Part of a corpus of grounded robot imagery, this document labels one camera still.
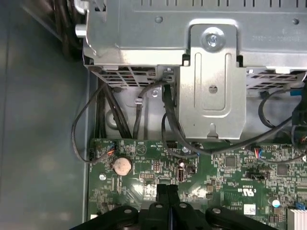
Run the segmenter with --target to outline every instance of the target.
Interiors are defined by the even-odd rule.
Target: blue connector
[[[299,210],[306,210],[306,206],[299,202],[295,203],[295,207]]]

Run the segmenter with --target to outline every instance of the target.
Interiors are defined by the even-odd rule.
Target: capacitor
[[[132,169],[132,162],[126,157],[119,157],[113,163],[113,170],[119,176],[126,176]]]
[[[280,206],[280,201],[279,200],[273,200],[272,206],[275,207],[275,208],[278,208]]]

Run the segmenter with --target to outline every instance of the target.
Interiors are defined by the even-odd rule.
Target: screw
[[[184,153],[188,153],[189,152],[189,149],[188,148],[186,148],[186,147],[182,147],[182,149],[181,149]]]
[[[152,93],[152,96],[153,97],[157,97],[159,94],[159,91],[158,90],[153,90],[153,93]]]
[[[185,203],[180,203],[179,207],[185,208],[187,205]]]
[[[218,208],[214,208],[212,209],[212,211],[215,213],[215,214],[220,214],[222,211],[219,210]]]
[[[211,47],[216,47],[217,45],[217,36],[212,34],[210,36],[207,37],[207,43],[208,45],[210,45]]]
[[[161,22],[163,22],[163,17],[158,16],[158,17],[156,17],[156,18],[154,19],[154,21],[155,21],[155,23],[160,24]]]
[[[106,175],[100,174],[100,175],[99,175],[99,179],[100,179],[101,181],[105,181],[105,180],[106,180]]]

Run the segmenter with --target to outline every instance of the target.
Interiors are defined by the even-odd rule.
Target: silver screw head
[[[188,153],[189,152],[189,149],[188,148],[186,148],[186,147],[182,147],[182,149],[181,149],[184,153]]]
[[[153,97],[157,97],[159,94],[159,91],[158,90],[153,90],[153,93],[152,93],[152,96]]]
[[[218,208],[214,208],[212,209],[212,211],[215,213],[215,214],[220,214],[222,211],[219,210]]]
[[[210,45],[211,47],[216,47],[217,45],[217,36],[212,34],[210,36],[207,37],[207,43],[208,45]]]
[[[187,205],[185,203],[180,203],[179,207],[185,208],[185,207],[187,207]]]
[[[106,175],[105,175],[105,174],[100,174],[100,175],[99,175],[99,179],[100,179],[101,181],[105,181],[105,180],[106,180]]]

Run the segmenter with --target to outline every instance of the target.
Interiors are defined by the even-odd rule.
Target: microchip
[[[270,223],[274,223],[274,217],[270,216],[270,217],[269,217],[269,222],[270,222]]]
[[[234,168],[236,166],[236,158],[235,157],[226,157],[225,166]]]
[[[207,192],[208,193],[213,193],[213,185],[207,185]]]
[[[275,207],[274,208],[274,214],[275,215],[279,215],[282,213],[282,208],[281,207]]]
[[[196,173],[196,167],[194,165],[188,165],[187,166],[187,172],[190,175],[193,175]]]
[[[213,199],[213,194],[212,193],[207,193],[206,194],[207,199]]]
[[[277,165],[277,175],[286,176],[288,175],[288,165],[286,164],[278,164]]]

